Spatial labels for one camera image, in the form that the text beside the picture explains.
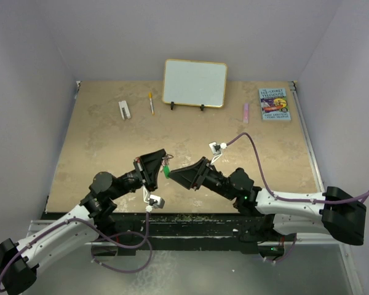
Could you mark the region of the key with green tag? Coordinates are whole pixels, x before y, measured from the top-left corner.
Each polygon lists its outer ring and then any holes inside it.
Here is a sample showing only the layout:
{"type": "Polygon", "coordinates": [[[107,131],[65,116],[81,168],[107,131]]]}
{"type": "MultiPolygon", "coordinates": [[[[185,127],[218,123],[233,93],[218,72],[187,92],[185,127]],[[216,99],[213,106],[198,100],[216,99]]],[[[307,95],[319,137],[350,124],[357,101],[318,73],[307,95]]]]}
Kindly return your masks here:
{"type": "Polygon", "coordinates": [[[164,172],[164,176],[169,179],[170,169],[168,165],[163,166],[162,171],[164,172]]]}

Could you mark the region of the keyring with tagged keys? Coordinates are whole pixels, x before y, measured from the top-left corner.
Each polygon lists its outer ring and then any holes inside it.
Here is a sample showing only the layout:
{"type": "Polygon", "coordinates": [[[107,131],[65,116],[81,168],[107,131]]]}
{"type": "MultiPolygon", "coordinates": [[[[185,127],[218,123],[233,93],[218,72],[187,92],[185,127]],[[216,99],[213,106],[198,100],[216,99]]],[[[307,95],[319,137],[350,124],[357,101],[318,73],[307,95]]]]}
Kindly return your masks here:
{"type": "Polygon", "coordinates": [[[162,166],[168,166],[171,159],[173,159],[174,156],[171,154],[166,154],[162,157],[162,166]]]}

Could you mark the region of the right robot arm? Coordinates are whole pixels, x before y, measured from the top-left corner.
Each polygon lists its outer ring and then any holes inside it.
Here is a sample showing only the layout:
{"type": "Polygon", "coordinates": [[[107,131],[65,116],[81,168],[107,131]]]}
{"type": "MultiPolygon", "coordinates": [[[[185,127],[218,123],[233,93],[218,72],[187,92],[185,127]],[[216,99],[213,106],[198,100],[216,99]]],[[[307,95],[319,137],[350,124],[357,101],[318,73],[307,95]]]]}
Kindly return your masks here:
{"type": "Polygon", "coordinates": [[[256,186],[243,168],[225,176],[205,157],[170,171],[169,178],[188,190],[206,187],[231,200],[244,216],[272,215],[274,219],[261,225],[262,236],[267,240],[276,240],[281,235],[318,233],[348,245],[364,243],[367,208],[338,187],[329,186],[326,192],[313,194],[270,193],[256,186]]]}

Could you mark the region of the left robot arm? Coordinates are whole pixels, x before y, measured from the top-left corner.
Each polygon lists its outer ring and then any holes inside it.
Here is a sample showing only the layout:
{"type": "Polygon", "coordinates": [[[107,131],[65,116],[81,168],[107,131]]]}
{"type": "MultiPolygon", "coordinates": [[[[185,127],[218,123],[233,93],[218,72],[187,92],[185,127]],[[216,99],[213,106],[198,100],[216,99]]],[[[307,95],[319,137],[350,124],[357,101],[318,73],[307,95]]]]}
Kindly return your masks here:
{"type": "Polygon", "coordinates": [[[89,193],[68,213],[39,232],[13,242],[0,243],[0,293],[21,294],[37,279],[39,270],[55,257],[61,257],[95,239],[109,241],[115,232],[111,214],[114,200],[138,189],[143,191],[146,216],[163,208],[164,200],[153,195],[164,157],[164,149],[142,155],[133,161],[134,170],[115,177],[107,171],[97,173],[89,193]]]}

